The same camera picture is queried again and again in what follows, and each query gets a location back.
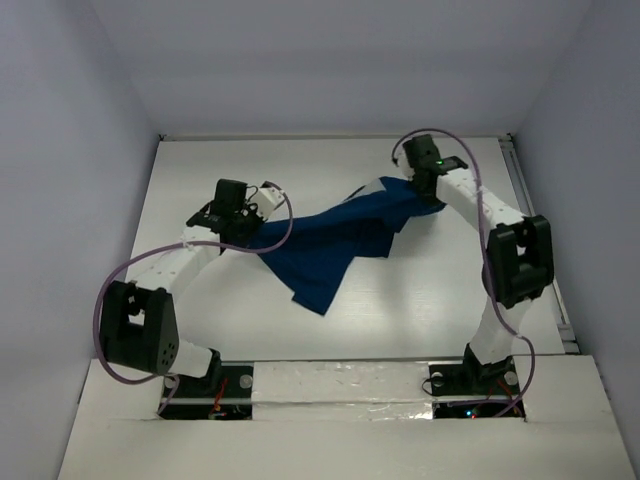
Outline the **blue printed t-shirt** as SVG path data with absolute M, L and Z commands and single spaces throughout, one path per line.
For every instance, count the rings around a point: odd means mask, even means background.
M 387 258 L 409 219 L 443 209 L 427 204 L 408 181 L 379 177 L 328 210 L 296 218 L 287 241 L 260 258 L 294 302 L 324 315 L 355 258 Z

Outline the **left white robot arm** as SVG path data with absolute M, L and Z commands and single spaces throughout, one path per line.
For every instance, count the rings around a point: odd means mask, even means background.
M 272 183 L 255 187 L 221 179 L 213 198 L 188 218 L 179 241 L 131 259 L 150 263 L 127 281 L 111 273 L 93 318 L 96 351 L 109 374 L 124 366 L 152 377 L 186 376 L 198 394 L 215 392 L 221 383 L 216 353 L 181 339 L 176 304 L 225 251 L 250 252 L 250 240 L 285 202 Z

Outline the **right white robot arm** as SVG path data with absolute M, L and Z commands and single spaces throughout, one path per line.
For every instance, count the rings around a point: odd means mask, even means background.
M 483 185 L 476 160 L 443 157 L 431 135 L 416 135 L 400 148 L 393 161 L 419 197 L 453 209 L 478 232 L 487 302 L 460 379 L 482 392 L 496 381 L 495 368 L 512 354 L 526 313 L 554 280 L 550 223 L 510 207 Z

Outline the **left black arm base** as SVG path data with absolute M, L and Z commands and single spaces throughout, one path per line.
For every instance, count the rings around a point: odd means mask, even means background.
M 160 417 L 165 420 L 251 420 L 253 363 L 223 362 L 212 379 L 179 376 L 179 385 L 167 401 L 171 387 L 165 384 Z

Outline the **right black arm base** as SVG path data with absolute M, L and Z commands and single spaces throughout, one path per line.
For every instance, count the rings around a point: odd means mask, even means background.
M 504 372 L 482 380 L 474 380 L 461 363 L 430 365 L 421 389 L 432 399 L 435 419 L 525 417 L 523 402 L 513 404 L 520 393 L 513 362 Z

